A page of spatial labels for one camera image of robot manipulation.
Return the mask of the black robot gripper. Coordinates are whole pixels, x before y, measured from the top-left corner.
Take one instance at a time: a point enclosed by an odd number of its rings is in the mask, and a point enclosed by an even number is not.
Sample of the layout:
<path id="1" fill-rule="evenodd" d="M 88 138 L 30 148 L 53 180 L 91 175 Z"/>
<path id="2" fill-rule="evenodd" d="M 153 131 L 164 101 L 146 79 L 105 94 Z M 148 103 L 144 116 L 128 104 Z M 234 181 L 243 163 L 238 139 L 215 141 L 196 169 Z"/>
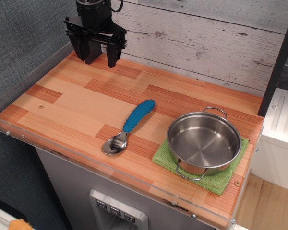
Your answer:
<path id="1" fill-rule="evenodd" d="M 127 31 L 112 20 L 109 0 L 77 0 L 77 16 L 66 16 L 66 35 L 81 61 L 89 55 L 89 42 L 107 45 L 108 66 L 113 68 L 127 46 Z"/>

